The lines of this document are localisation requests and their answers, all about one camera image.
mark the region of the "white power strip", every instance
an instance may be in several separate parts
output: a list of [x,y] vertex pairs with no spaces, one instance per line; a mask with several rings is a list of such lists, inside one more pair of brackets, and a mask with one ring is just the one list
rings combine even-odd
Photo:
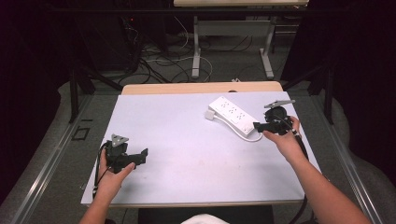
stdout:
[[258,122],[243,109],[220,96],[209,105],[209,110],[213,110],[215,115],[230,124],[238,133],[244,137],[254,130],[253,122]]

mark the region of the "white desk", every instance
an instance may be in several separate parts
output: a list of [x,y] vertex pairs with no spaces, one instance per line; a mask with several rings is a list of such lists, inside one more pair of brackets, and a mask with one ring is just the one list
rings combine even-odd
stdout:
[[[175,0],[176,7],[278,7],[304,6],[308,0]],[[270,21],[199,21],[194,17],[194,58],[191,76],[198,78],[201,49],[199,35],[255,35],[265,36],[264,48],[260,49],[262,64],[268,79],[274,73],[268,58],[268,51],[274,35],[276,17]]]
[[[265,138],[246,142],[225,124],[204,118],[207,106],[221,95],[261,122],[264,105],[289,99],[283,91],[119,96],[103,142],[113,133],[126,136],[128,154],[148,147],[148,157],[124,180],[112,206],[270,204],[299,202],[304,197],[295,173],[274,143]],[[297,117],[292,105],[285,108]],[[306,138],[304,144],[318,168]],[[93,180],[94,167],[83,204],[92,202]]]

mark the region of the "metal bracket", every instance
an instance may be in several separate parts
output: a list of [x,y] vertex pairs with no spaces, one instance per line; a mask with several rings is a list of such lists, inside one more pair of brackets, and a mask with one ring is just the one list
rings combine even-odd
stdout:
[[117,147],[121,145],[122,143],[125,143],[129,140],[127,137],[122,137],[116,134],[111,134],[111,145],[113,147]]
[[295,100],[289,100],[289,101],[275,101],[269,105],[265,105],[264,108],[274,108],[276,106],[280,106],[280,105],[287,105],[287,104],[292,104],[295,103]]

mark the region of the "finger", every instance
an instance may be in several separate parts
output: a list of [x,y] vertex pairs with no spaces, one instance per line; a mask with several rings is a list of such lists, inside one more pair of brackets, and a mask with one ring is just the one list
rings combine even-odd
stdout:
[[120,180],[122,181],[123,179],[125,179],[125,177],[130,174],[132,172],[132,170],[134,169],[134,163],[131,162],[129,163],[127,166],[125,166],[125,168],[123,168],[118,174],[117,177],[120,178]]
[[268,131],[264,131],[264,132],[262,132],[262,134],[264,134],[264,136],[266,138],[268,138],[269,140],[271,140],[273,142],[276,142],[276,140],[279,138],[279,135],[274,134],[274,133],[270,133]]
[[102,149],[100,153],[100,166],[99,171],[102,174],[107,169],[106,150]]
[[295,118],[294,116],[290,116],[291,122],[293,122],[293,129],[296,130],[297,132],[300,129],[300,121]]

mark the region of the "wooden table edge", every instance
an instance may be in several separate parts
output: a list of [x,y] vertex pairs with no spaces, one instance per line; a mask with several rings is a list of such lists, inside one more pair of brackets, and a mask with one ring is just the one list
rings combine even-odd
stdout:
[[284,0],[284,1],[191,1],[175,0],[175,7],[266,7],[266,6],[305,6],[309,0]]
[[277,81],[130,84],[123,88],[121,95],[213,93],[228,91],[283,91],[283,89]]

